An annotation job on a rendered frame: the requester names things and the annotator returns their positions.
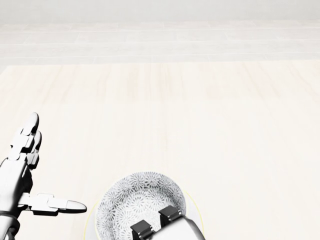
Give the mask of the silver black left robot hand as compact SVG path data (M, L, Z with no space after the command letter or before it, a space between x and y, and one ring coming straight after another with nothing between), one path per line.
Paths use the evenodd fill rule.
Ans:
M42 134L38 130L39 121L39 115L32 112L23 127L17 130L8 156L0 163L0 213L15 217L22 211L54 217L59 213L85 213L87 207L74 200L56 198L48 193L30 195L33 187L31 171L37 168L40 160Z

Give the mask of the grey floral patterned bowl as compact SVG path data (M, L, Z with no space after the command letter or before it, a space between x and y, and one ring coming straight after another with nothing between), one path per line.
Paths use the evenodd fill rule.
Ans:
M173 206L187 212L183 191L168 176L135 172L115 182L103 195L95 213L99 240L132 240L131 226L141 220L161 228L159 211Z

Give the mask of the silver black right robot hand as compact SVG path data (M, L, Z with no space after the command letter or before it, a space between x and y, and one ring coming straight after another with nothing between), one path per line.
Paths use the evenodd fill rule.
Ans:
M171 205L159 212L158 231L145 220L132 225L132 240L206 240L196 223Z

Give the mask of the white plate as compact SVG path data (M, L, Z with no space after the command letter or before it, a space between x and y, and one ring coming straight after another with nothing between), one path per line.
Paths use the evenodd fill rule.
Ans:
M201 233L205 235L203 219L195 200L186 190L183 190L183 195L185 197L185 202L186 202L186 216L191 220L193 220L197 225L197 227L200 229ZM97 211L99 202L100 200L98 200L93 205L92 209L89 212L89 216L85 224L82 240L100 240L99 234L95 227L95 216L96 216L96 211Z

